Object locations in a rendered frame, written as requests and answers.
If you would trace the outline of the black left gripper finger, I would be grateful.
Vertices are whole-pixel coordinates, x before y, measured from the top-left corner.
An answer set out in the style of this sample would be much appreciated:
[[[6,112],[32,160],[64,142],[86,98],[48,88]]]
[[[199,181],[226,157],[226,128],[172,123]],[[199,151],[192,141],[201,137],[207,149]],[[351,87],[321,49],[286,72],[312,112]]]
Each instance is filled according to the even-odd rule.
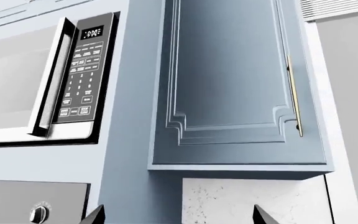
[[[93,210],[86,218],[79,222],[79,224],[104,224],[105,211],[104,205],[100,205]]]

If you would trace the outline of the silver oven knob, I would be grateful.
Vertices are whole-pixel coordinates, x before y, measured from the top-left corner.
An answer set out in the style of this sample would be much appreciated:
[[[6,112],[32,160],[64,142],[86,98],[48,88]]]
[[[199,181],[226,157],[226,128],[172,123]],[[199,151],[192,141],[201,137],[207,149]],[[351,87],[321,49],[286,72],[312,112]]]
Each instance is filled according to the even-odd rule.
[[[47,220],[48,213],[49,211],[46,207],[44,206],[36,207],[31,211],[29,221],[35,224],[42,224]]]

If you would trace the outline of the stainless oven control panel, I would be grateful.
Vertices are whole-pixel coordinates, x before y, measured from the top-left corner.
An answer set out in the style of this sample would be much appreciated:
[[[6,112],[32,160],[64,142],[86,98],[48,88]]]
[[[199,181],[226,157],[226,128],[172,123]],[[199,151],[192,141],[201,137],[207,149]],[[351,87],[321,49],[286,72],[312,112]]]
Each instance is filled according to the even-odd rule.
[[[86,216],[90,184],[0,180],[0,224],[35,224],[31,211],[48,209],[42,224],[79,224]]]

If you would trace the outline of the blue tall appliance cabinet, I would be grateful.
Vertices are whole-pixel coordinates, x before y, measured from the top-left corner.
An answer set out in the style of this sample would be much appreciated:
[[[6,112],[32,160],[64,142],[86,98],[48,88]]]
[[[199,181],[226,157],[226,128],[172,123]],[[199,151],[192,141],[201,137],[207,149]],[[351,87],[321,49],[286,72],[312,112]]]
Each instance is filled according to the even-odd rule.
[[[147,173],[155,68],[160,53],[160,22],[165,0],[95,0],[0,27],[0,39],[36,27],[51,26],[60,16],[72,19],[119,11],[99,143],[0,147],[0,180],[85,182],[88,209],[105,206],[107,224],[156,221]]]

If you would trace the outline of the black microwave control panel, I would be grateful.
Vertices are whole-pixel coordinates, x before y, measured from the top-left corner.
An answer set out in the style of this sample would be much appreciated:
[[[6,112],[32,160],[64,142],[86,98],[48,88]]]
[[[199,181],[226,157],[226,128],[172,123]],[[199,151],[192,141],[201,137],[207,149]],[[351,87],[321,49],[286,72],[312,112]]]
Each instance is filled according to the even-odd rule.
[[[54,124],[94,121],[113,18],[110,12],[77,22],[78,35]]]

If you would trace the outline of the white built-in microwave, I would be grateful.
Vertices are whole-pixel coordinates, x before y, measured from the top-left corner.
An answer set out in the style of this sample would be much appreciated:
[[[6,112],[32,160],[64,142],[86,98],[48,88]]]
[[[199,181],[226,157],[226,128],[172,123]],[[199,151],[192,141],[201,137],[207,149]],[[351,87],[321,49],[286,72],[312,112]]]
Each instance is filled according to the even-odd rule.
[[[103,110],[108,90],[109,74],[120,20],[119,12],[112,12],[109,48],[101,80],[99,101],[94,121],[54,124],[56,112],[66,83],[73,43],[77,39],[76,29],[67,57],[65,73],[53,114],[48,136],[27,134],[31,112],[39,90],[45,63],[52,45],[57,25],[0,39],[0,147],[23,147],[44,145],[85,145],[99,141]]]

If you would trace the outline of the blue upper cabinet door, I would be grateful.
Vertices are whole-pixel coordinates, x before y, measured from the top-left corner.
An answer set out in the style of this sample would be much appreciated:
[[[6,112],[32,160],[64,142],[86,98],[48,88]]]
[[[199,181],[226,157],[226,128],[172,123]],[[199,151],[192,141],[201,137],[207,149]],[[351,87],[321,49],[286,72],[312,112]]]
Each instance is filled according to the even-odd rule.
[[[165,0],[164,8],[150,170],[264,180],[334,170],[314,105],[299,0]]]

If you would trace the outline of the white ventilation grille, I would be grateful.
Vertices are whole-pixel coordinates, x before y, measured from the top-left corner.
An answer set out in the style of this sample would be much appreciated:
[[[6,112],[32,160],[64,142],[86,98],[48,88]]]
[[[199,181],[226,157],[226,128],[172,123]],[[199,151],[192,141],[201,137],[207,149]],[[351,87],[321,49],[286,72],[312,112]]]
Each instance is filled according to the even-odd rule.
[[[300,0],[305,22],[358,12],[358,0]]]

